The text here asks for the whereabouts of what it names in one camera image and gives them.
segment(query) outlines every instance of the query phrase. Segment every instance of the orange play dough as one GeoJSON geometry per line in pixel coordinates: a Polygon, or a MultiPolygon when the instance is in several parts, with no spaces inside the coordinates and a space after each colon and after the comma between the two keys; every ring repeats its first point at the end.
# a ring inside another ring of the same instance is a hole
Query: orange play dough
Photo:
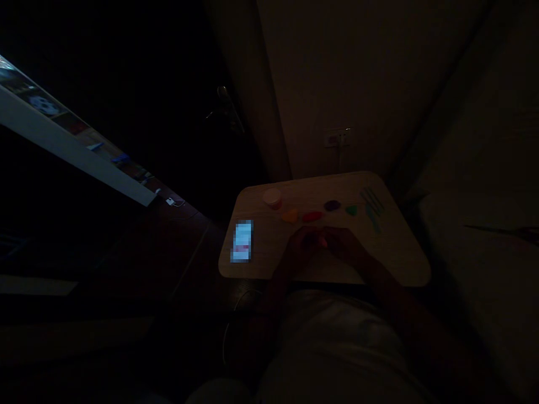
{"type": "Polygon", "coordinates": [[[290,209],[288,212],[285,212],[281,215],[281,219],[283,219],[286,223],[294,224],[298,221],[298,210],[297,209],[290,209]]]}

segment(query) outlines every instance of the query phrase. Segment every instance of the green play dough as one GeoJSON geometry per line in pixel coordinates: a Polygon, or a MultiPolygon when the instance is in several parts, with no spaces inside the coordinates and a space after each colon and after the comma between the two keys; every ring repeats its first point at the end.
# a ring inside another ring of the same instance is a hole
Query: green play dough
{"type": "Polygon", "coordinates": [[[357,205],[348,206],[344,210],[346,210],[346,213],[348,213],[349,215],[352,215],[352,216],[356,216],[358,214],[358,206],[357,205]]]}

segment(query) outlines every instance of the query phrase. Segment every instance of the red play dough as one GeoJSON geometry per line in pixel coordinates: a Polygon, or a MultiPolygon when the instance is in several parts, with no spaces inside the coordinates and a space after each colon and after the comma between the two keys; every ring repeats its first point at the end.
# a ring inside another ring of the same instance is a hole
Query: red play dough
{"type": "Polygon", "coordinates": [[[305,213],[303,215],[302,220],[305,223],[314,222],[315,220],[320,219],[322,216],[324,216],[324,214],[322,212],[309,212],[309,213],[305,213]]]}

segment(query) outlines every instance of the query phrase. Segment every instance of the wooden table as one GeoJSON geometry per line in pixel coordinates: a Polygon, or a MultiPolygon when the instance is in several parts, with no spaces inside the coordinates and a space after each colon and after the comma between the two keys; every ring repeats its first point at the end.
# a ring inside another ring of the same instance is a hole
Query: wooden table
{"type": "MultiPolygon", "coordinates": [[[[311,226],[348,227],[369,253],[383,263],[404,286],[424,286],[431,277],[427,258],[419,247],[399,208],[384,182],[376,174],[360,171],[324,177],[305,178],[245,188],[237,197],[236,205],[219,258],[219,271],[228,278],[270,279],[286,243],[298,228],[303,226],[304,213],[319,210],[325,216],[311,222],[311,226]],[[376,216],[380,233],[366,215],[366,202],[360,196],[364,187],[370,186],[385,210],[376,216]],[[266,189],[278,188],[282,193],[282,208],[271,210],[262,201],[266,189]],[[325,202],[336,199],[342,206],[336,211],[325,212],[325,202]],[[349,205],[358,206],[353,217],[345,212],[349,205]],[[299,209],[295,224],[286,223],[281,214],[292,208],[299,209]],[[248,263],[231,263],[230,250],[238,220],[251,219],[253,224],[252,258],[248,263]]],[[[296,279],[311,282],[363,283],[350,266],[322,250],[296,279]]]]}

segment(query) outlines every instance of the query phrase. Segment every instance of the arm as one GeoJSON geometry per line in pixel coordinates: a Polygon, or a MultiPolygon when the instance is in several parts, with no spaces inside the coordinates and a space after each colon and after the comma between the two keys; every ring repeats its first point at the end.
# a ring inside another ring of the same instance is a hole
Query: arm
{"type": "Polygon", "coordinates": [[[314,253],[322,248],[324,242],[320,234],[320,229],[304,226],[290,237],[254,315],[246,324],[246,331],[233,344],[228,360],[230,371],[251,389],[255,388],[272,358],[286,291],[314,253]]]}
{"type": "Polygon", "coordinates": [[[494,373],[371,257],[349,229],[324,229],[328,248],[355,268],[389,315],[389,321],[430,381],[446,397],[515,402],[494,373]]]}

